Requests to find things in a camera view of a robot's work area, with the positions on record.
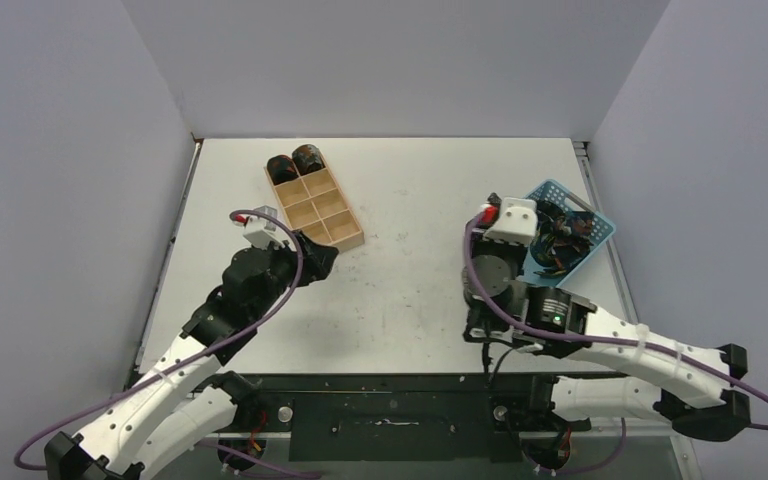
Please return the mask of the wooden compartment tray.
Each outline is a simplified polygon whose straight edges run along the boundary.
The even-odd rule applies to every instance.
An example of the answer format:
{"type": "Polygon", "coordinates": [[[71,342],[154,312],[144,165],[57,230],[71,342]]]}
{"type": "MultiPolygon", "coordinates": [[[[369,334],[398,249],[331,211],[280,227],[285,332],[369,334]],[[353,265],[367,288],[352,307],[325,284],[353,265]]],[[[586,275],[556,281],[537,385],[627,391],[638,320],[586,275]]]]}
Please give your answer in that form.
{"type": "Polygon", "coordinates": [[[291,182],[269,185],[292,230],[301,230],[319,244],[345,253],[365,243],[365,233],[328,163],[317,172],[291,182]]]}

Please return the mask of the blue plastic basket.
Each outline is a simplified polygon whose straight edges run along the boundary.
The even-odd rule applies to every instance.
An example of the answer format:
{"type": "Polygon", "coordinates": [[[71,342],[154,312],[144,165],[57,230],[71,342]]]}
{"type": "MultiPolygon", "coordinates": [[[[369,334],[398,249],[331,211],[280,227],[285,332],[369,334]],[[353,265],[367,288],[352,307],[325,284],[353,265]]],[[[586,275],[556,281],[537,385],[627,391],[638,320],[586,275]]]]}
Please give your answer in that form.
{"type": "Polygon", "coordinates": [[[607,244],[615,225],[553,179],[541,183],[526,198],[536,202],[537,234],[528,246],[522,278],[560,288],[607,244]]]}

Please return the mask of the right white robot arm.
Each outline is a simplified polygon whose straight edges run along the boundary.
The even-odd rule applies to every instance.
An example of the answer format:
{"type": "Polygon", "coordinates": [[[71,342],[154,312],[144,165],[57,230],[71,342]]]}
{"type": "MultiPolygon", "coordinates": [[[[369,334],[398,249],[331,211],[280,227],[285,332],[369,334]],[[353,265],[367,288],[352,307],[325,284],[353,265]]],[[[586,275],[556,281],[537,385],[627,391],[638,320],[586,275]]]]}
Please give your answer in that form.
{"type": "Polygon", "coordinates": [[[566,290],[518,279],[525,248],[468,229],[463,245],[466,340],[499,340],[535,356],[587,362],[609,378],[549,376],[525,402],[528,421],[614,417],[657,421],[692,439],[725,442],[751,424],[750,400],[737,391],[744,348],[695,347],[628,323],[566,290]]]}

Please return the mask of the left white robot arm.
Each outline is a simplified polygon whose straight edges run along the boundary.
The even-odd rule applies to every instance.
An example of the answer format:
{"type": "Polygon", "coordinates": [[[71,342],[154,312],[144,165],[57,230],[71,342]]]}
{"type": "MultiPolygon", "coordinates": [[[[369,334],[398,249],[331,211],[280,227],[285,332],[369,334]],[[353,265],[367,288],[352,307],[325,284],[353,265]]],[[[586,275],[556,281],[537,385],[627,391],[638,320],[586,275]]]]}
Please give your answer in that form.
{"type": "Polygon", "coordinates": [[[339,254],[302,231],[290,241],[249,234],[222,281],[196,308],[166,352],[131,389],[99,407],[74,434],[44,447],[50,479],[148,479],[205,436],[250,428],[256,390],[224,367],[257,333],[273,306],[298,287],[326,279],[339,254]]]}

